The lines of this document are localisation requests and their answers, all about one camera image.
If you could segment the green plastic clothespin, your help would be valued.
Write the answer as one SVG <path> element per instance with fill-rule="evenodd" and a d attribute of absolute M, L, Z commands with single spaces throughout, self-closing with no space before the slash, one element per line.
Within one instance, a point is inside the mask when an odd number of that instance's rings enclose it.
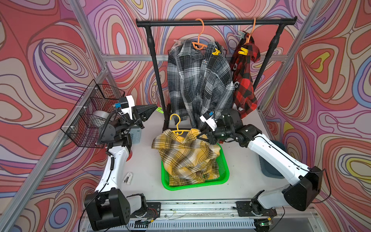
<path fill-rule="evenodd" d="M 159 112 L 159 113 L 161 113 L 161 114 L 164 114 L 164 111 L 163 111 L 162 107 L 158 107 L 156 109 L 156 111 Z"/>

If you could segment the yellow plastic hanger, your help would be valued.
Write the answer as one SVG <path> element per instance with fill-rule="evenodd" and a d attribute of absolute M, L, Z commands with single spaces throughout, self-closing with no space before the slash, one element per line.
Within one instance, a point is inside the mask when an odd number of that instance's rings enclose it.
<path fill-rule="evenodd" d="M 172 120 L 173 117 L 177 117 L 178 121 L 175 123 L 176 129 L 172 130 L 172 132 L 176 135 L 183 135 L 185 133 L 188 133 L 189 130 L 179 128 L 179 125 L 181 123 L 181 117 L 178 114 L 171 114 L 170 115 L 170 120 Z"/>

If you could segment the yellow plaid long-sleeve shirt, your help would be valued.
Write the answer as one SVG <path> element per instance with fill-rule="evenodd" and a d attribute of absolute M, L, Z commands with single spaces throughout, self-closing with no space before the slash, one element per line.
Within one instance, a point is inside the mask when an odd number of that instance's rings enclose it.
<path fill-rule="evenodd" d="M 216 161 L 220 146 L 198 139 L 200 134 L 198 129 L 191 129 L 183 137 L 166 130 L 153 140 L 151 148 L 159 151 L 169 186 L 201 184 L 220 177 Z"/>

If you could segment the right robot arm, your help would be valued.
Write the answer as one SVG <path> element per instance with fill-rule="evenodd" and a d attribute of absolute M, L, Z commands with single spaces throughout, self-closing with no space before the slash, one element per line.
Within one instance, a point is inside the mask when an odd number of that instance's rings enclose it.
<path fill-rule="evenodd" d="M 250 201 L 249 208 L 254 215 L 282 206 L 305 211 L 319 195 L 323 170 L 317 166 L 310 168 L 288 155 L 256 126 L 244 125 L 237 110 L 223 110 L 221 126 L 217 125 L 212 111 L 201 115 L 200 120 L 208 125 L 201 133 L 206 135 L 204 141 L 212 145 L 220 141 L 237 142 L 240 147 L 257 153 L 288 181 L 281 188 L 258 192 Z"/>

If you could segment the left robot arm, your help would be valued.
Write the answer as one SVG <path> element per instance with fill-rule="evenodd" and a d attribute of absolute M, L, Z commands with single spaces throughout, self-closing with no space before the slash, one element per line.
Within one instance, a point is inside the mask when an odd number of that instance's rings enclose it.
<path fill-rule="evenodd" d="M 144 128 L 157 106 L 137 105 L 115 109 L 99 127 L 96 144 L 106 148 L 107 163 L 93 194 L 86 196 L 85 213 L 93 231 L 107 231 L 112 227 L 128 225 L 131 217 L 148 216 L 146 198 L 142 193 L 126 197 L 120 189 L 124 181 L 125 164 L 131 151 L 130 130 Z"/>

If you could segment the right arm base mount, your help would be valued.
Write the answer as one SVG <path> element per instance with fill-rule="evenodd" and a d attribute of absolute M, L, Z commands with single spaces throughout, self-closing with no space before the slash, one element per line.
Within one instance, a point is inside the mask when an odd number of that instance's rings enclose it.
<path fill-rule="evenodd" d="M 258 202 L 252 201 L 237 201 L 236 206 L 232 207 L 237 210 L 240 217 L 275 217 L 277 212 L 275 209 L 265 209 Z"/>

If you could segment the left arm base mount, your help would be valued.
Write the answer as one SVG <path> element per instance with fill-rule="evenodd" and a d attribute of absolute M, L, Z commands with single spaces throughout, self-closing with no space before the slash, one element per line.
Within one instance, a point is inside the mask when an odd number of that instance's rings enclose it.
<path fill-rule="evenodd" d="M 146 210 L 140 209 L 131 214 L 130 218 L 159 218 L 160 210 L 161 202 L 149 202 L 146 204 Z"/>

